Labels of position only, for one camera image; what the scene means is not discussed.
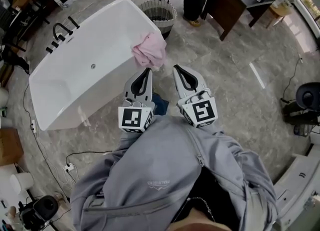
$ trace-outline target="white bathtub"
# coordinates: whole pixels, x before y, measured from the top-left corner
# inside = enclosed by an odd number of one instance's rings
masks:
[[[75,128],[122,93],[140,68],[132,45],[148,32],[160,33],[132,1],[116,0],[66,35],[29,78],[41,130]]]

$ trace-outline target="gray hoodie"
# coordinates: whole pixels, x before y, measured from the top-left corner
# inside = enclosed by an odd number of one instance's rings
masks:
[[[259,156],[215,125],[195,128],[168,115],[155,116],[143,134],[124,133],[118,149],[76,183],[73,224],[77,231],[165,231],[203,166],[229,193],[240,231],[271,229],[276,194]]]

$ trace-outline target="laundry basket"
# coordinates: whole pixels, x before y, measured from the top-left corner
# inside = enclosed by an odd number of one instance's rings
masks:
[[[159,28],[163,38],[166,39],[177,18],[177,11],[169,0],[149,0],[138,7]]]

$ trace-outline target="bathtub faucet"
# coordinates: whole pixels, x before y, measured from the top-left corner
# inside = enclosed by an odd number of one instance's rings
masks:
[[[73,34],[73,32],[71,31],[71,30],[69,30],[68,28],[66,28],[64,25],[62,25],[61,23],[56,23],[56,24],[54,24],[54,26],[53,26],[53,36],[54,36],[54,38],[58,41],[59,40],[59,38],[58,38],[58,36],[57,36],[57,34],[56,34],[56,27],[57,26],[60,26],[62,29],[64,29],[65,31],[67,31],[68,32],[68,34],[69,34],[69,36],[71,36],[72,34]]]

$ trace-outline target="black shirt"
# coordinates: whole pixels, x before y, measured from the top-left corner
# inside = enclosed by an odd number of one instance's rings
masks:
[[[239,230],[240,220],[229,193],[221,188],[215,177],[205,167],[202,168],[200,176],[187,197],[190,200],[187,199],[182,204],[173,217],[172,223],[185,219],[192,208],[203,212],[209,220],[213,221],[206,204],[201,199],[192,199],[197,197],[206,201],[215,222],[226,225],[232,231]]]

